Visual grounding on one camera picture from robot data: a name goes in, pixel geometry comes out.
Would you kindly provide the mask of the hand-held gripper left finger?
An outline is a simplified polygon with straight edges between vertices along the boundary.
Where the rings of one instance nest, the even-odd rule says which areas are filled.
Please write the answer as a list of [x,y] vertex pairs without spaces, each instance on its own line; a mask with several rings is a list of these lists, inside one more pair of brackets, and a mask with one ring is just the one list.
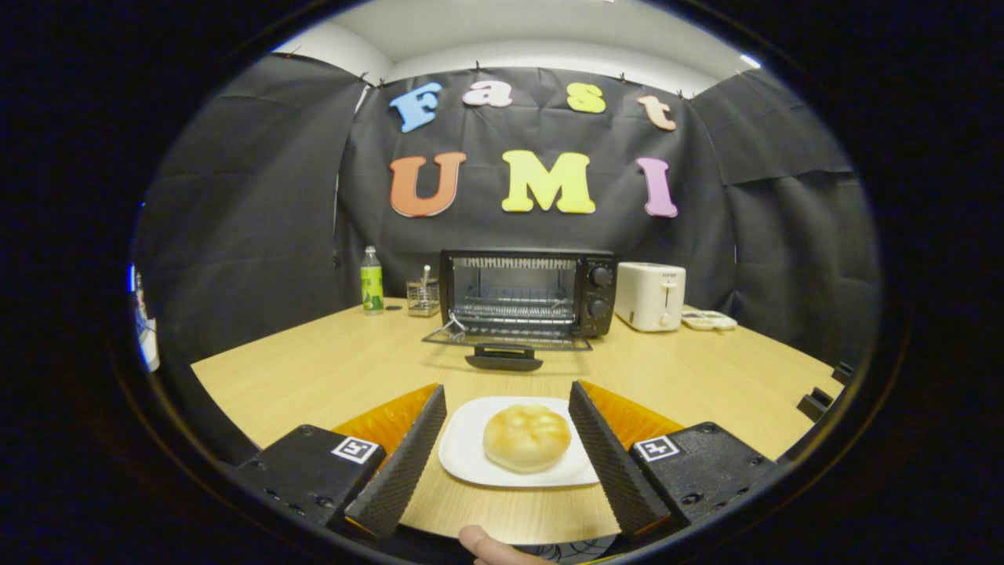
[[409,507],[446,416],[444,386],[430,383],[333,429],[294,427],[224,469],[298,528],[384,540]]

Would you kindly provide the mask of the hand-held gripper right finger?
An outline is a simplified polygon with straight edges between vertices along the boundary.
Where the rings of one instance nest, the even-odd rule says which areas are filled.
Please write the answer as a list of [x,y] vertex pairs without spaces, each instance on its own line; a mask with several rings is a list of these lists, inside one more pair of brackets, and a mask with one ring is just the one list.
[[624,536],[671,533],[742,498],[776,462],[724,427],[681,427],[587,381],[568,409]]

